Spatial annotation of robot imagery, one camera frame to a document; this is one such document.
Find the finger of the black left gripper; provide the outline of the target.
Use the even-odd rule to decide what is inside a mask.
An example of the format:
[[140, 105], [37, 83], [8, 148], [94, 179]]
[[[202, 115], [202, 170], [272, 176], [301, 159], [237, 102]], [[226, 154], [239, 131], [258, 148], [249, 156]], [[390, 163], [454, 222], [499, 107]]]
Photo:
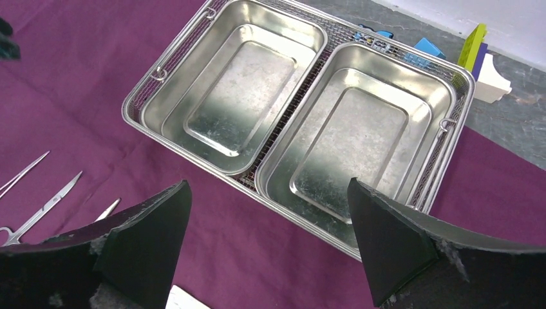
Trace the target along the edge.
[[10, 23], [1, 18], [1, 60], [20, 60], [21, 51], [11, 36], [13, 28]]

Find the steel surgical scissors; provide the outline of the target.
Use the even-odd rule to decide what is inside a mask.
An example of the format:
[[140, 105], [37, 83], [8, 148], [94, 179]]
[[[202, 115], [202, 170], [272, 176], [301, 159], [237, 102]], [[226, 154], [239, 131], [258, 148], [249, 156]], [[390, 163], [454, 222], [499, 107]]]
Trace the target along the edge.
[[16, 231], [9, 227], [1, 227], [1, 232], [6, 232], [8, 237], [1, 247], [21, 244], [21, 237], [25, 235], [38, 221], [40, 221], [51, 209], [56, 206], [66, 195], [73, 189], [75, 184], [82, 176], [83, 171], [80, 171], [74, 178], [71, 179], [59, 192], [57, 192], [50, 200], [48, 200], [31, 218], [23, 223]]

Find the steel two-compartment tray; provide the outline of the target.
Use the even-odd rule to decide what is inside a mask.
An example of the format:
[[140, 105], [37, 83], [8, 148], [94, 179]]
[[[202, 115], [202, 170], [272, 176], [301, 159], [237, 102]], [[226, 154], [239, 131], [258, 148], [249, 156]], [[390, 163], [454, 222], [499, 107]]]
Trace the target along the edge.
[[207, 1], [122, 117], [359, 259], [350, 180], [429, 212], [474, 90], [466, 69], [296, 1]]

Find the blue plastic block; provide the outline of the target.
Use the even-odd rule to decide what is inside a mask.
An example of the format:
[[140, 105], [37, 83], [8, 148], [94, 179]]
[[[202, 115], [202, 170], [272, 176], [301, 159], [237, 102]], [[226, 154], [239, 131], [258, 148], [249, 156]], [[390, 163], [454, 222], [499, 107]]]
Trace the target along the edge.
[[[445, 54], [425, 37], [421, 38], [421, 40], [414, 45], [414, 48], [439, 59], [446, 59]], [[427, 68], [431, 64], [431, 61], [413, 53], [406, 53], [403, 60], [420, 68]]]

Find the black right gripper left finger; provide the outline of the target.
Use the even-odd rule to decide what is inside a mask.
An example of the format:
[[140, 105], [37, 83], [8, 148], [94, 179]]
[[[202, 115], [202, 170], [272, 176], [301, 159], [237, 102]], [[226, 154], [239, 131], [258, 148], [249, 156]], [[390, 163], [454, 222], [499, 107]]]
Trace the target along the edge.
[[185, 180], [113, 216], [1, 249], [2, 308], [164, 308], [192, 206]]

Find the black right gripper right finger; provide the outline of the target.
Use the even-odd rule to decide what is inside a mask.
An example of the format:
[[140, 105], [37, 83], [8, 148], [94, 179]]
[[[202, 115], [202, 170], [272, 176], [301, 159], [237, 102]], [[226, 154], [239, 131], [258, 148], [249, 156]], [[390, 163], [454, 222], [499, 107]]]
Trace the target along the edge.
[[544, 247], [457, 227], [356, 178], [347, 196], [376, 307], [545, 307]]

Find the steel hemostat clamp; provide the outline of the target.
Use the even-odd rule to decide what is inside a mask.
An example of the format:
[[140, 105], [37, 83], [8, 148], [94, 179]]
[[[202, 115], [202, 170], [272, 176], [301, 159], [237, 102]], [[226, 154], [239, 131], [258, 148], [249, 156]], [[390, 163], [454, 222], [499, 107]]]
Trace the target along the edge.
[[117, 207], [117, 205], [120, 203], [121, 198], [117, 198], [113, 203], [111, 203], [96, 219], [95, 222], [103, 220], [104, 218], [107, 218]]

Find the steel needle holder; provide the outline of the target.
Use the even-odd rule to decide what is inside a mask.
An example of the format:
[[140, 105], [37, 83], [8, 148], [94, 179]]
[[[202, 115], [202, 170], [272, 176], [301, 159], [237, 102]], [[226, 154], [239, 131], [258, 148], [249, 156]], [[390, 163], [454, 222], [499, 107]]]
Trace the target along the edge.
[[32, 163], [27, 165], [22, 171], [16, 174], [11, 180], [8, 180], [4, 185], [1, 186], [0, 198], [2, 198], [11, 188], [17, 184], [29, 171], [31, 171], [39, 162], [41, 162], [50, 151], [45, 152], [40, 157], [35, 159]]

